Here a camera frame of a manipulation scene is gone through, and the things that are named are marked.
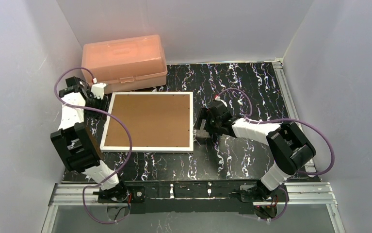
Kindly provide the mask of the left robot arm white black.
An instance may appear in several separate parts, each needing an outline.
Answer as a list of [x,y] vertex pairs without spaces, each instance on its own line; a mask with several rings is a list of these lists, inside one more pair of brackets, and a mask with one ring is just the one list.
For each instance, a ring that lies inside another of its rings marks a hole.
[[67,170],[90,177],[102,191],[118,190],[119,177],[105,164],[104,154],[85,124],[85,114],[91,114],[87,107],[104,110],[107,85],[90,86],[77,77],[67,78],[66,85],[65,89],[55,91],[62,103],[62,116],[50,139]]

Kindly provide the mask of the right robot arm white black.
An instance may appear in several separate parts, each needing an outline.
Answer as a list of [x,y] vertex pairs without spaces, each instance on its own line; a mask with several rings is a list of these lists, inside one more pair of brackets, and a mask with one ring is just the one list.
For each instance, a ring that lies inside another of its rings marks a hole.
[[221,101],[199,110],[194,129],[200,138],[228,135],[267,145],[274,164],[257,181],[255,192],[262,195],[275,191],[316,155],[312,143],[293,121],[254,123],[242,115],[233,115]]

